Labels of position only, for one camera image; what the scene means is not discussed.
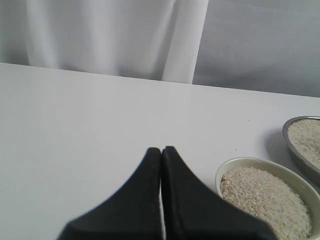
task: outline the bowl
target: bowl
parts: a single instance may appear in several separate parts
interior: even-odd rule
[[[302,177],[288,168],[269,160],[255,157],[239,157],[224,162],[215,174],[215,188],[217,194],[223,199],[220,189],[223,175],[236,167],[254,167],[282,179],[288,184],[309,207],[312,221],[312,232],[308,240],[320,240],[320,196],[317,191]]]
[[[288,129],[290,125],[295,121],[303,119],[315,119],[320,121],[320,117],[318,116],[298,116],[291,118],[288,121],[286,121],[286,123],[283,125],[282,134],[284,136],[286,144],[288,145],[289,154],[291,156],[292,161],[310,180],[312,180],[315,184],[320,186],[320,169],[313,165],[311,162],[309,162],[304,156],[302,156],[298,152],[298,150],[291,143],[288,136]]]

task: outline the rice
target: rice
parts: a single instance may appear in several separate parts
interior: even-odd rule
[[[295,149],[320,169],[320,120],[295,121],[289,126],[288,136]]]
[[[282,179],[253,167],[237,167],[222,176],[223,198],[266,221],[279,240],[303,240],[310,236],[308,207]]]

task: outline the grain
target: grain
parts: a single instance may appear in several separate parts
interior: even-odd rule
[[[303,240],[311,234],[308,207],[282,179],[253,167],[223,175],[220,189],[232,205],[266,221],[279,240]]]
[[[288,137],[295,149],[320,169],[320,120],[302,119],[288,128]]]

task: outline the white rice grain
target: white rice grain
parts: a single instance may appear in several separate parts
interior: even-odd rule
[[[308,207],[282,179],[253,167],[237,167],[223,175],[223,198],[266,221],[279,240],[304,240],[311,234]]]
[[[320,120],[293,122],[288,129],[288,137],[295,149],[320,169]]]

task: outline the metal bowl rim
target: metal bowl rim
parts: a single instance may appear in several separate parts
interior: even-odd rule
[[[304,120],[304,119],[315,119],[320,121],[320,116],[297,116],[294,118],[289,119],[288,121],[285,122],[282,128],[282,134],[284,136],[284,139],[286,141],[286,144],[290,148],[290,150],[301,160],[303,161],[309,168],[314,170],[317,174],[320,175],[320,169],[317,168],[315,165],[313,165],[311,162],[309,162],[304,156],[302,156],[298,150],[295,148],[295,146],[291,143],[289,136],[288,136],[288,130],[289,127],[292,123],[299,121],[299,120]]]

